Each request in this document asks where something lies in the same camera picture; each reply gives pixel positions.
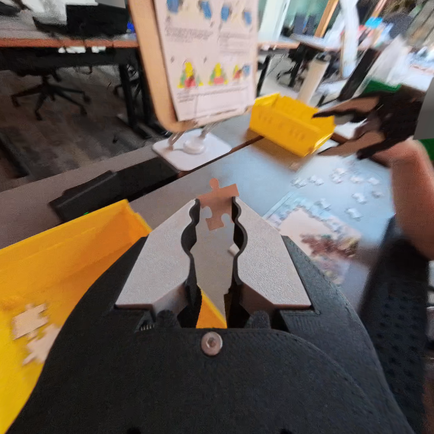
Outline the wooden-edged office desk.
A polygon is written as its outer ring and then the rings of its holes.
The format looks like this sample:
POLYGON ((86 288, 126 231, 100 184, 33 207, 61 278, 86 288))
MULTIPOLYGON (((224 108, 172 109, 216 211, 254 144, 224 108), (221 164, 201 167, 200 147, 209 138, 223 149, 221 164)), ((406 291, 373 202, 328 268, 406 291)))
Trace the wooden-edged office desk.
POLYGON ((1 71, 40 72, 42 69, 115 65, 125 98, 127 117, 124 122, 142 138, 150 138, 138 123, 128 79, 127 67, 138 66, 143 83, 139 45, 134 36, 73 39, 43 32, 30 21, 31 16, 25 11, 14 17, 1 16, 1 71))

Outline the brown-backed jigsaw piece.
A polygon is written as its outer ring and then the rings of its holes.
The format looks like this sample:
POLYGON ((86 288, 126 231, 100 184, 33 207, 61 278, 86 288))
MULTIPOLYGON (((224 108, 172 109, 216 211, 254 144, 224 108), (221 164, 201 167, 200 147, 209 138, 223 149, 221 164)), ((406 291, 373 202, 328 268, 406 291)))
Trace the brown-backed jigsaw piece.
POLYGON ((232 198, 238 197, 239 192, 236 184, 220 187, 219 180, 212 178, 209 181, 210 192, 201 194, 197 197, 202 209, 209 208, 211 217, 207 217, 207 227, 209 231, 214 231, 224 227, 222 216, 227 214, 231 217, 232 198))

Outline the group of puzzle pieces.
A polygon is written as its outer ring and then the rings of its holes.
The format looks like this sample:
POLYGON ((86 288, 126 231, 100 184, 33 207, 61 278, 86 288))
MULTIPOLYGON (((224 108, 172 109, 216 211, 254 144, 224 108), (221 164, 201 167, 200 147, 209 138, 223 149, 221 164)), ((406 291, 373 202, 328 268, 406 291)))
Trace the group of puzzle pieces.
POLYGON ((366 213, 363 209, 384 196, 383 183, 379 175, 349 161, 297 176, 292 185, 298 190, 313 190, 312 205, 318 212, 336 211, 360 221, 366 213))

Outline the black office chair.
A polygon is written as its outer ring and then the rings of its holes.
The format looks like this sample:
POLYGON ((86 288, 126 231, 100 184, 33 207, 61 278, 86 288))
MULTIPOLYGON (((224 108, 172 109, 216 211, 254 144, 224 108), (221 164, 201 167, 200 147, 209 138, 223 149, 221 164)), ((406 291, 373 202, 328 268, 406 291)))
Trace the black office chair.
POLYGON ((86 116, 88 114, 85 106, 82 103, 74 100, 71 96, 67 94, 67 93, 79 94, 82 96, 84 102, 89 103, 91 99, 84 91, 79 89, 64 87, 62 85, 52 84, 50 82, 50 77, 55 79, 58 83, 61 82, 61 78, 57 74, 56 68, 36 68, 36 69, 20 68, 20 69, 13 69, 12 71, 18 77, 25 77, 30 75, 30 76, 41 78, 40 84, 28 88, 24 91, 14 93, 10 96, 12 104, 15 107, 19 107, 20 106, 20 103, 18 101, 19 98, 23 98, 31 95, 38 95, 39 97, 34 108, 34 114, 38 121, 42 121, 40 109, 44 104, 45 100, 50 99, 52 101, 55 101, 57 96, 70 102, 75 106, 78 106, 80 110, 80 114, 82 116, 86 116))

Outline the wooden board with white sheet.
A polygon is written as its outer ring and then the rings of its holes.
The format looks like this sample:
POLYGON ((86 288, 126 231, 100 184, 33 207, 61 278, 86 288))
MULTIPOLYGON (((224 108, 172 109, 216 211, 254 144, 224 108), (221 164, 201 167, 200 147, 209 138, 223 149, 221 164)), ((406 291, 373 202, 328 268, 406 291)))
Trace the wooden board with white sheet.
POLYGON ((317 26, 315 37, 319 39, 321 50, 327 56, 338 53, 339 74, 343 79, 349 78, 356 68, 359 47, 359 15, 355 0, 329 0, 317 26), (326 33, 337 6, 338 16, 331 30, 326 33))

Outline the partly assembled jigsaw puzzle board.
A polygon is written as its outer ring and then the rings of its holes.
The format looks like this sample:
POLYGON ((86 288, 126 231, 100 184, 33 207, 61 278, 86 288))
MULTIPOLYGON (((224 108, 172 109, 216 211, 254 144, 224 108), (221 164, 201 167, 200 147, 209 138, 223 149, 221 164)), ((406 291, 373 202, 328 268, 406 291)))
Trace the partly assembled jigsaw puzzle board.
POLYGON ((361 233, 333 215, 324 199, 312 202, 290 192, 263 219, 289 237, 329 281, 344 283, 361 233))

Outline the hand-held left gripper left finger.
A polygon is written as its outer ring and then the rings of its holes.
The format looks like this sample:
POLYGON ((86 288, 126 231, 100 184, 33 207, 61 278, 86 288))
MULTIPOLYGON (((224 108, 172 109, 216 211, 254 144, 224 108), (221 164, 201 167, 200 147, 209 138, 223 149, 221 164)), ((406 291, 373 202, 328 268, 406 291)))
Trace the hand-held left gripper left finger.
POLYGON ((197 242, 200 202, 190 200, 146 237, 116 301, 121 309, 144 309, 157 317, 171 311, 182 327, 196 327, 202 305, 192 247, 197 242))

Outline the small green plastic bin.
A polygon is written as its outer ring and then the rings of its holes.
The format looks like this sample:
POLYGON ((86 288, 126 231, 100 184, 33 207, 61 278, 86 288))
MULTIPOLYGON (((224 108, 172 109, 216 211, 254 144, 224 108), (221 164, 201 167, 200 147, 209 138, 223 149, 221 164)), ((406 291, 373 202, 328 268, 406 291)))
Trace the small green plastic bin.
POLYGON ((395 93, 401 88, 401 84, 388 84, 377 79, 370 79, 362 91, 362 95, 376 92, 395 93))

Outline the black mesh chair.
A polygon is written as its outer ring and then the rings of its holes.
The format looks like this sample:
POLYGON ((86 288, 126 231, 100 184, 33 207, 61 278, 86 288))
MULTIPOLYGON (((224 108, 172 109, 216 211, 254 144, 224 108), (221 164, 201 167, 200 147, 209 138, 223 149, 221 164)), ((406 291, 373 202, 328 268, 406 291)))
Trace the black mesh chair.
POLYGON ((423 433, 426 415, 429 268, 429 260, 410 243, 392 217, 360 307, 360 317, 389 388, 415 433, 423 433))

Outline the pale jigsaw piece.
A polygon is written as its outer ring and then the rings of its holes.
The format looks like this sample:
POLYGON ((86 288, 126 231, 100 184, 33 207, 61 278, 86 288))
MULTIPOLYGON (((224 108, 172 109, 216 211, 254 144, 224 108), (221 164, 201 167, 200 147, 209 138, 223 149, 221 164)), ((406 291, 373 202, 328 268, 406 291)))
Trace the pale jigsaw piece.
POLYGON ((30 340, 26 345, 28 354, 22 364, 25 366, 33 361, 44 364, 60 330, 58 326, 50 324, 44 329, 42 337, 30 340))
POLYGON ((12 336, 13 340, 28 336, 32 338, 39 328, 48 323, 48 317, 44 314, 47 305, 42 303, 34 306, 28 304, 22 313, 12 318, 12 336))

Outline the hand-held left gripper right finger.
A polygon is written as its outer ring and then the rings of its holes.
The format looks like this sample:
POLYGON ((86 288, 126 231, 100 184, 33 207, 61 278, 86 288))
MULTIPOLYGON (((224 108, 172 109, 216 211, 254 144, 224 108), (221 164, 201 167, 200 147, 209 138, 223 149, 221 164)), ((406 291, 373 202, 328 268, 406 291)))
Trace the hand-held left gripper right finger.
POLYGON ((244 327, 255 312, 273 322, 280 311, 305 311, 312 302, 280 232, 232 197, 234 245, 231 286, 225 295, 228 327, 244 327))

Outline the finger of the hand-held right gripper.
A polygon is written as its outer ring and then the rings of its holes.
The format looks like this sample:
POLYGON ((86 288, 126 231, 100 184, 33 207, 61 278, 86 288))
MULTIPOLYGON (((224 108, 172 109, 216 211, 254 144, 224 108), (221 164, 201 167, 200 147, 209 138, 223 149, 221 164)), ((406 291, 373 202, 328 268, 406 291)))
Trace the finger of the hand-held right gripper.
POLYGON ((333 118, 334 124, 359 123, 376 108, 379 96, 357 97, 315 113, 312 118, 333 118))
POLYGON ((359 159, 369 158, 384 151, 384 134, 379 131, 368 131, 360 137, 353 138, 343 144, 330 147, 318 153, 322 157, 348 157, 356 155, 359 159))

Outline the yellow plastic bin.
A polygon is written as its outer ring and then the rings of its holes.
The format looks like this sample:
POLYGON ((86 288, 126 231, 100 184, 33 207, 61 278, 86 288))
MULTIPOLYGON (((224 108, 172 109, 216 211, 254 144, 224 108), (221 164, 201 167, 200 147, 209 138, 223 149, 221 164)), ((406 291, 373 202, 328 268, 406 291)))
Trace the yellow plastic bin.
POLYGON ((249 129, 298 157, 316 152, 333 135, 333 117, 314 115, 317 109, 274 93, 256 98, 249 129))
POLYGON ((116 301, 150 231, 111 205, 1 249, 1 433, 227 433, 204 330, 116 301), (48 323, 13 340, 12 318, 47 305, 48 323), (44 364, 30 340, 61 328, 44 364))

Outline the wooden board with instruction sheet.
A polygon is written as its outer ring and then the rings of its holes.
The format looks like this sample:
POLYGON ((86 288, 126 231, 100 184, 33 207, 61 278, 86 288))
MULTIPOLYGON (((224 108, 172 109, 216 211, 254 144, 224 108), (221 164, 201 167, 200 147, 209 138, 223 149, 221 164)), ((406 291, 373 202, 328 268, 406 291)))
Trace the wooden board with instruction sheet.
POLYGON ((128 9, 163 128, 183 133, 253 106, 258 1, 131 0, 128 9))

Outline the black computer equipment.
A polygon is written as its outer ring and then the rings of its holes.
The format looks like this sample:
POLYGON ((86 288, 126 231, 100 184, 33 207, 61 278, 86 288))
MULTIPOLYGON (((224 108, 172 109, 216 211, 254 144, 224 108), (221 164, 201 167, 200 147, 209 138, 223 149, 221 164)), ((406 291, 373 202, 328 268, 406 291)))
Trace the black computer equipment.
POLYGON ((129 12, 126 7, 110 4, 65 4, 65 21, 56 16, 32 17, 38 30, 81 39, 117 36, 127 33, 129 12))

